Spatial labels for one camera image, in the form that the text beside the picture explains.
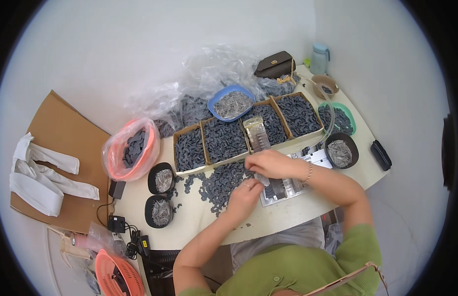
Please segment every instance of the gold chain strap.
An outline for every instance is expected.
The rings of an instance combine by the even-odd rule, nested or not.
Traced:
[[[291,58],[291,74],[290,74],[290,76],[287,75],[283,79],[277,78],[277,82],[279,84],[282,84],[282,83],[288,82],[288,81],[293,82],[293,84],[296,86],[296,81],[293,79],[293,58]]]

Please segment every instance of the bracelet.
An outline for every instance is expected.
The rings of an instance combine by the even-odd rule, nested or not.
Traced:
[[[311,174],[313,173],[313,163],[312,162],[308,162],[308,163],[309,163],[309,174],[306,180],[303,181],[303,183],[305,184],[306,182],[308,182],[309,178],[311,178]]]

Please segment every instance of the blue bowl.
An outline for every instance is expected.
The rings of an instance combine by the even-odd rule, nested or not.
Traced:
[[[239,116],[236,116],[232,119],[222,119],[216,112],[214,112],[214,104],[217,103],[222,97],[224,97],[229,92],[242,92],[244,95],[248,96],[252,100],[252,105]],[[224,87],[223,89],[221,89],[219,92],[217,92],[214,95],[214,97],[208,101],[208,109],[220,121],[233,122],[233,121],[238,120],[245,113],[249,112],[250,109],[252,109],[252,107],[254,106],[255,101],[256,101],[256,98],[254,97],[254,95],[251,92],[249,92],[248,90],[246,90],[245,88],[243,88],[240,85],[233,84],[233,85],[228,85]]]

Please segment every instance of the cardboard box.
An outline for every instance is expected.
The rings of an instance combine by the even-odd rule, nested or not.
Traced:
[[[213,117],[213,118],[210,118],[210,119],[206,119],[206,120],[200,121],[200,124],[201,124],[201,131],[202,131],[201,134],[203,135],[202,137],[203,137],[204,149],[205,149],[205,153],[207,153],[207,156],[208,156],[207,159],[209,160],[209,165],[210,165],[210,166],[208,167],[208,169],[206,169],[206,170],[204,170],[204,171],[207,171],[207,170],[209,170],[209,169],[217,168],[217,167],[219,167],[220,165],[224,165],[224,164],[227,164],[227,163],[232,163],[232,162],[239,161],[239,160],[241,160],[241,159],[244,159],[247,155],[250,154],[250,153],[249,153],[250,144],[249,144],[249,141],[248,141],[247,137],[245,136],[245,133],[243,132],[242,134],[243,134],[243,136],[244,136],[245,145],[246,145],[246,147],[247,147],[247,152],[241,153],[241,154],[239,154],[239,155],[236,155],[236,156],[231,157],[231,158],[229,158],[229,159],[220,161],[220,162],[218,162],[218,163],[212,163],[212,160],[211,160],[211,158],[210,158],[210,156],[209,156],[209,152],[208,152],[207,149],[206,149],[206,144],[205,144],[206,138],[205,138],[205,135],[204,135],[204,125],[206,125],[206,123],[209,122],[209,121],[211,121],[211,120],[216,120],[216,118]],[[239,127],[242,129],[242,131],[244,131],[244,127],[242,126],[242,123],[240,122],[240,120],[238,120],[238,123],[239,123]]]
[[[281,113],[280,108],[275,103],[275,100],[273,100],[273,98],[268,98],[266,100],[257,102],[257,103],[254,104],[254,107],[255,106],[260,106],[260,105],[270,105],[270,106],[272,106],[272,108],[275,110],[275,113],[277,114],[278,118],[280,119],[281,125],[283,126],[283,129],[285,131],[285,135],[288,138],[285,142],[272,145],[272,149],[276,150],[277,148],[284,147],[285,143],[288,142],[289,140],[294,139],[294,137],[291,134],[291,131],[290,131],[289,127],[288,127],[288,124],[287,124],[287,122],[285,120],[285,117],[283,117],[283,114]],[[252,154],[252,153],[254,153],[254,150],[252,149],[252,146],[250,145],[250,139],[249,139],[249,136],[247,135],[247,131],[244,128],[244,123],[243,123],[242,119],[240,119],[239,121],[240,121],[240,125],[242,127],[242,132],[244,133],[245,140],[247,141],[247,145],[249,147],[250,154]]]
[[[51,163],[39,163],[54,169],[66,178],[96,186],[99,189],[100,200],[65,194],[57,217],[42,214],[14,192],[11,192],[10,206],[32,219],[86,234],[91,221],[100,224],[97,219],[97,208],[112,200],[107,194],[110,180],[103,171],[100,160],[102,145],[110,135],[81,116],[54,91],[49,93],[36,111],[27,132],[31,132],[35,137],[33,143],[36,145],[77,157],[80,163],[78,175],[58,169]],[[100,220],[107,223],[108,214],[111,212],[111,206],[100,208]]]
[[[286,122],[285,117],[283,117],[284,122],[286,123],[288,129],[290,130],[290,136],[288,138],[288,139],[290,139],[290,141],[286,141],[286,142],[281,143],[283,145],[280,145],[279,148],[286,147],[286,146],[293,145],[293,144],[297,144],[297,143],[303,142],[305,140],[309,140],[309,139],[315,138],[315,137],[321,135],[323,133],[323,130],[324,130],[323,122],[321,121],[321,119],[320,119],[320,117],[318,115],[318,106],[317,106],[317,104],[315,105],[313,102],[310,102],[302,92],[295,92],[295,93],[291,93],[291,94],[288,94],[288,95],[285,95],[285,96],[279,96],[279,97],[270,96],[270,98],[276,103],[276,101],[280,100],[281,98],[294,97],[294,96],[301,96],[302,98],[304,98],[311,105],[311,107],[313,108],[314,113],[316,115],[316,120],[321,125],[321,128],[319,130],[317,130],[317,131],[314,131],[314,132],[311,132],[311,133],[308,133],[308,134],[304,134],[304,135],[302,135],[302,136],[300,136],[298,138],[295,138],[293,136],[293,133],[290,130],[290,126]]]
[[[176,161],[176,152],[175,152],[176,149],[175,149],[175,147],[176,147],[176,142],[178,141],[179,136],[181,136],[182,134],[185,134],[185,133],[187,133],[189,131],[192,131],[193,129],[197,129],[197,128],[201,128],[201,121],[196,123],[196,124],[193,124],[192,126],[185,127],[182,130],[179,130],[179,131],[177,131],[176,133],[173,134],[174,166],[175,166],[176,174],[179,175],[179,176],[182,176],[182,175],[187,176],[187,175],[191,175],[191,174],[198,174],[204,168],[204,166],[201,166],[201,167],[196,168],[196,169],[189,169],[189,170],[185,170],[185,171],[179,171],[178,162]],[[208,151],[206,150],[206,143],[204,141],[204,133],[202,131],[202,128],[201,128],[201,139],[202,139],[202,147],[203,147],[203,151],[204,151],[205,165],[209,165],[210,164],[210,162],[209,162],[209,154],[208,154]]]

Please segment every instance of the black bowl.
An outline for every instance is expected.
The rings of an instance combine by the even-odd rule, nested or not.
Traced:
[[[155,222],[153,222],[153,218],[152,218],[153,204],[155,203],[155,201],[159,201],[159,200],[162,200],[162,199],[166,200],[168,202],[168,205],[170,206],[170,218],[168,219],[168,223],[166,225],[156,225]],[[163,195],[154,195],[154,196],[149,197],[146,200],[146,203],[145,203],[145,221],[149,226],[151,226],[153,228],[164,228],[172,220],[173,220],[173,205],[172,205],[171,201],[168,198],[166,198]]]
[[[343,168],[340,168],[339,166],[337,166],[333,160],[331,159],[331,157],[329,157],[329,148],[327,147],[329,144],[331,144],[331,142],[335,141],[335,140],[343,140],[344,142],[346,142],[347,146],[349,147],[349,149],[351,150],[351,153],[352,153],[352,161],[351,163],[349,163],[348,165],[346,165],[345,167]],[[354,143],[354,140],[346,133],[333,133],[332,135],[330,135],[327,139],[326,139],[326,142],[325,142],[325,148],[326,148],[326,156],[327,158],[329,159],[329,162],[334,165],[335,167],[337,167],[338,169],[349,169],[350,167],[352,167],[353,165],[356,164],[356,162],[359,160],[359,150],[357,150],[357,146],[356,146],[356,143]]]
[[[171,170],[171,173],[172,173],[171,185],[170,185],[170,187],[168,188],[167,191],[158,192],[158,190],[156,189],[156,183],[155,183],[156,173],[158,173],[159,171],[162,171],[164,169]],[[150,172],[148,173],[148,181],[147,182],[148,182],[148,190],[152,194],[163,194],[163,193],[168,193],[171,190],[173,190],[174,184],[176,183],[176,177],[174,176],[174,172],[173,172],[173,168],[171,168],[171,164],[169,164],[169,163],[158,163],[157,165],[155,165],[150,170]]]

